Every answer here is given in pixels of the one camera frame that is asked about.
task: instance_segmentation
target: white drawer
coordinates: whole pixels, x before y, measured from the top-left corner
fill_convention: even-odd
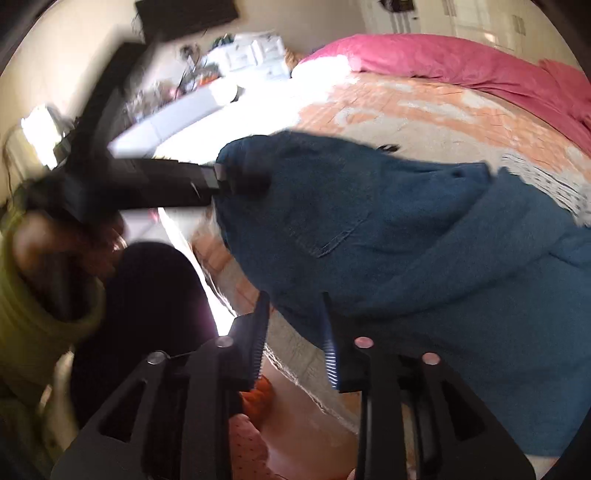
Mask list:
[[[285,57],[285,47],[280,37],[257,38],[253,47],[259,64]]]

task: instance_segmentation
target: green sleeve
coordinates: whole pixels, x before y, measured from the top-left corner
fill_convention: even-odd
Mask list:
[[[0,244],[0,420],[9,437],[42,468],[47,455],[36,408],[58,359],[98,328],[104,293],[97,281],[94,307],[77,322],[60,322],[47,313],[12,256],[12,238],[21,219],[19,214],[11,216]]]

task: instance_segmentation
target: pink duvet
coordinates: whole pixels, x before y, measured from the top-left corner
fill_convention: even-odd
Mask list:
[[[439,35],[355,35],[304,61],[343,55],[354,72],[423,77],[491,93],[546,121],[591,155],[591,84],[551,60],[540,66],[469,40]]]

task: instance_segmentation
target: white door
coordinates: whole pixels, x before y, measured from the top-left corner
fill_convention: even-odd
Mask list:
[[[414,0],[421,33],[454,37],[449,0]]]
[[[538,6],[521,0],[522,58],[537,64],[542,59],[561,61],[580,69],[573,52]]]
[[[493,36],[494,47],[521,55],[522,20],[521,4],[523,0],[479,0],[487,7],[487,23],[484,28]]]
[[[361,8],[368,33],[373,35],[394,33],[390,14],[378,0],[361,0]]]
[[[478,43],[491,43],[491,19],[486,2],[479,0],[448,0],[454,36]]]
[[[367,33],[421,33],[416,10],[393,14],[387,11],[379,0],[361,0],[361,10]]]

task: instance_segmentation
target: wall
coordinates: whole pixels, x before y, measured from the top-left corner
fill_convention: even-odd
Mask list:
[[[41,17],[0,77],[0,141],[37,105],[79,113],[85,78],[104,64],[118,35],[132,36],[134,1],[60,0]],[[236,0],[236,6],[241,18],[235,22],[161,48],[148,82],[182,75],[176,50],[187,41],[207,48],[226,32],[276,30],[288,46],[308,52],[365,31],[356,0]],[[6,193],[2,175],[0,200]]]
[[[145,85],[156,80],[180,80],[186,68],[177,58],[178,48],[197,43],[207,51],[213,40],[225,33],[275,30],[285,45],[309,53],[338,38],[365,33],[359,0],[235,0],[240,18],[228,25],[208,29],[204,34],[170,43],[157,53]]]

